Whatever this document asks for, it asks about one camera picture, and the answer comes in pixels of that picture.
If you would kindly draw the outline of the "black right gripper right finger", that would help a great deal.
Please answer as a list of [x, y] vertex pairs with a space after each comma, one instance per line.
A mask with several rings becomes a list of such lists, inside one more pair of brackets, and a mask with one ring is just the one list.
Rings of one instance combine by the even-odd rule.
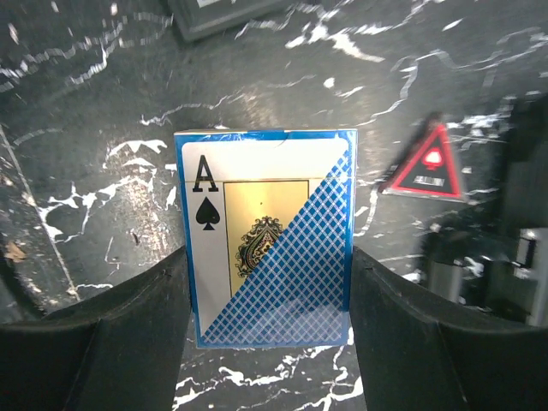
[[369, 410], [545, 410], [547, 330], [433, 294], [353, 251], [349, 312]]

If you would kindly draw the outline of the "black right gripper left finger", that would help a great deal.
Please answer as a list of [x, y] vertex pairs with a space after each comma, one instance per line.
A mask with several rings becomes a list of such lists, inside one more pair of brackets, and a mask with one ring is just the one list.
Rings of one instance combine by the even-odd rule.
[[184, 247], [40, 320], [1, 326], [3, 410], [170, 410], [191, 313]]

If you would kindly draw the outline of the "blue playing card box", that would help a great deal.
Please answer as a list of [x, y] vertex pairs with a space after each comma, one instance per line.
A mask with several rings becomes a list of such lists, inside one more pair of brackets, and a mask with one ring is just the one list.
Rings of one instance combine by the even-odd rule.
[[175, 134], [200, 348], [348, 339], [355, 129]]

